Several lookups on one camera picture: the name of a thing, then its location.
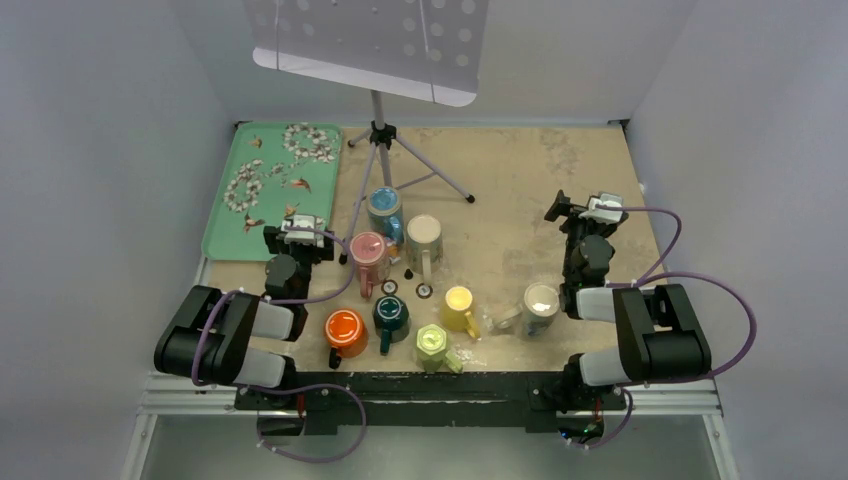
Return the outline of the pink ghost mug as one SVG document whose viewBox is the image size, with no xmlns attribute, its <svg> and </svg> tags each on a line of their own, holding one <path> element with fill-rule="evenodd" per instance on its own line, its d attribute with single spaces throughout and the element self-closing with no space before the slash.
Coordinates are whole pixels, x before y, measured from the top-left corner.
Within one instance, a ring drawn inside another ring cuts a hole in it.
<svg viewBox="0 0 848 480">
<path fill-rule="evenodd" d="M 390 260 L 386 240 L 376 232 L 362 232 L 351 239 L 350 253 L 360 295 L 369 299 L 373 290 L 389 277 Z"/>
</svg>

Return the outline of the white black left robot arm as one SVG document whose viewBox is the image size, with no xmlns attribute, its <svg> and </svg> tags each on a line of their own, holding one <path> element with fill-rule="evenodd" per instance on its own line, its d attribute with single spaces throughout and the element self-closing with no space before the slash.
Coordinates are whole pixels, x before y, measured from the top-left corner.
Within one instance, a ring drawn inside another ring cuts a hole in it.
<svg viewBox="0 0 848 480">
<path fill-rule="evenodd" d="M 272 255 L 264 293 L 193 286 L 158 340 L 153 362 L 158 372 L 197 385 L 259 387 L 264 401 L 284 409 L 298 395 L 293 359 L 249 343 L 300 338 L 313 301 L 312 270 L 333 259 L 337 239 L 330 231 L 293 226 L 267 227 L 263 235 Z"/>
</svg>

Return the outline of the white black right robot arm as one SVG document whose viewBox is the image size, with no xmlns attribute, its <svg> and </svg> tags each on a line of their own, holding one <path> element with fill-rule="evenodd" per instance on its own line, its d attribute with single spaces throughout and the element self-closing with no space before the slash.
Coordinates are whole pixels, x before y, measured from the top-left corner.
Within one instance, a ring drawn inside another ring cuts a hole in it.
<svg viewBox="0 0 848 480">
<path fill-rule="evenodd" d="M 684 287 L 612 287 L 607 282 L 615 249 L 609 238 L 628 215 L 621 197 L 592 196 L 586 205 L 559 191 L 544 216 L 563 221 L 566 236 L 561 310 L 569 318 L 614 325 L 614 347 L 572 355 L 542 396 L 561 411 L 584 407 L 618 384 L 683 380 L 712 367 L 711 350 Z"/>
</svg>

